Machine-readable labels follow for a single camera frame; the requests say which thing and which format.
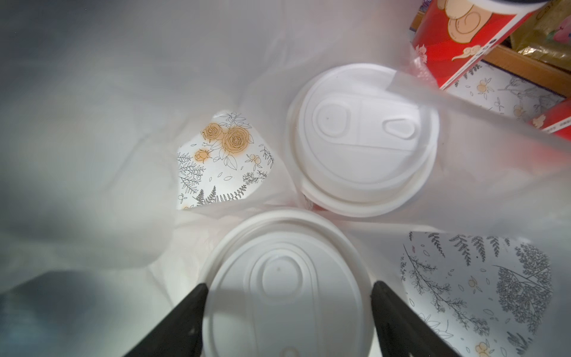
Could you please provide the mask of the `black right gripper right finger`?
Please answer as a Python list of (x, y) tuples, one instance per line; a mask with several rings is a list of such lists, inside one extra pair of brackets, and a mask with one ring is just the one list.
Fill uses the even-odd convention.
[(374, 283), (371, 304), (383, 356), (458, 357), (386, 283)]

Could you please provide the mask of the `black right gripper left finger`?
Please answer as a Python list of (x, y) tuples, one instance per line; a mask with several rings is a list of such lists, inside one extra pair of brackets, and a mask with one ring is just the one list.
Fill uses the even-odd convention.
[(202, 321), (208, 297), (206, 284), (197, 285), (125, 357), (190, 357), (202, 354)]

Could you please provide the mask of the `red floral milk tea cup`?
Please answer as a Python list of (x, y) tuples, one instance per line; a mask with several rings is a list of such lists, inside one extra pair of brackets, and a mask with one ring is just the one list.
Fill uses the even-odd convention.
[(301, 192), (346, 217), (405, 205), (428, 181), (440, 114), (389, 90), (396, 71), (355, 63), (311, 79), (288, 109), (288, 163)]

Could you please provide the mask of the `translucent plastic carrier bag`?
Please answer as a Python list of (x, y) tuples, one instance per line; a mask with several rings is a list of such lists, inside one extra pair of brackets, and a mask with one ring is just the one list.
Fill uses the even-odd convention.
[[(570, 143), (437, 89), (419, 6), (3, 1), (1, 354), (125, 356), (229, 231), (299, 209), (458, 356), (568, 356)], [(440, 114), (428, 181), (377, 217), (315, 205), (288, 163), (297, 93), (355, 63)]]

